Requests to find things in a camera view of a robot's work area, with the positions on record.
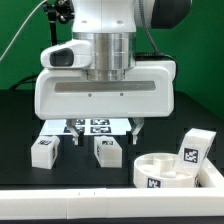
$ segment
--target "black cable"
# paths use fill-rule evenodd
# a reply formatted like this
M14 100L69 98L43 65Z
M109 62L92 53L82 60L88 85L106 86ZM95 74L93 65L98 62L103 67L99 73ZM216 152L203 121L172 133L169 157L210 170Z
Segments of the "black cable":
M146 22L145 22L145 13L144 13L144 3L143 0L139 0L139 12L140 12L140 16L141 16L141 22L142 22L142 27L144 29L145 35L147 37L147 39L149 40L149 43L151 44L153 50L154 50L154 54L159 53L158 48L151 36L151 34L149 33L149 30L147 28Z
M170 55L166 55L162 52L159 52L158 50L158 47L156 46L149 30L148 30L148 27L146 25L146 22L145 22L145 13L144 13L144 3L143 3L143 0L139 0L139 11L140 11L140 16L141 16L141 22L142 22L142 27L143 27L143 30L144 30L144 33L149 41L149 43L151 44L154 52L151 53L151 54L146 54L145 56L142 56L142 57L145 57L145 58L148 58L148 59L154 59L154 60L159 60L159 59L164 59L164 58L168 58L168 59L171 59L172 61L175 62L176 64L176 76L175 78L177 77L177 74L178 74L178 64L177 64L177 61Z
M20 85L35 83L36 80L33 80L33 79L36 79L37 77L38 77L38 75L31 75L31 76L28 76L26 78L23 78L19 82L17 82L16 84L12 85L9 88L9 90L16 90Z

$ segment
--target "metal cylinder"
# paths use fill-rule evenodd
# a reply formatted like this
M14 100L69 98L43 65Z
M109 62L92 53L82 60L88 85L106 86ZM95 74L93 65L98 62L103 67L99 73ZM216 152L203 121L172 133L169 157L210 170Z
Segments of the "metal cylinder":
M124 70L134 67L135 33L73 33L73 38L92 44L89 80L122 80Z

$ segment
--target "white cube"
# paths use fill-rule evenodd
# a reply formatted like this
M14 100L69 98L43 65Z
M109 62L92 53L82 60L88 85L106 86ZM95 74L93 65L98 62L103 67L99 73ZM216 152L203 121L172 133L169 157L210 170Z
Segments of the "white cube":
M113 137L94 137L94 154L101 167L122 167L122 148Z
M192 128L184 137L174 171L197 176L202 166L216 132Z
M32 167L51 169L58 155L57 136L39 136L31 147Z

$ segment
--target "black surface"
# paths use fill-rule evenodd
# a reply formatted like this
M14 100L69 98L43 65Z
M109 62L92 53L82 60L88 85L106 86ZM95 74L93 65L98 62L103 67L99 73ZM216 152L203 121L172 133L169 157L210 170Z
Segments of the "black surface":
M151 27L171 29L180 23L191 9L191 0L155 0Z
M71 136L60 137L56 167L31 167L31 146L43 125L34 115L32 91L0 91L0 190L68 189L86 187L134 187L133 161L153 152L177 153L184 134L191 128L217 132L209 159L224 171L224 122L183 93L175 93L175 109L168 118L146 118L137 145L128 137L115 136L123 148L122 169L100 168L93 153L93 137L74 147ZM18 223L48 223L27 221ZM224 217L51 220L49 223L224 223Z

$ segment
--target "white robot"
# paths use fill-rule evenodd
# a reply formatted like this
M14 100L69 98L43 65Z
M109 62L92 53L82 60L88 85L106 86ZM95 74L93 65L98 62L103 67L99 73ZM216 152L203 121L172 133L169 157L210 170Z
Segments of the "white robot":
M66 119L78 144L75 119L134 118L135 136L144 117L168 116L174 107L176 63L135 52L136 27L172 28L191 0L57 0L70 8L73 39L41 54L35 112L41 119Z

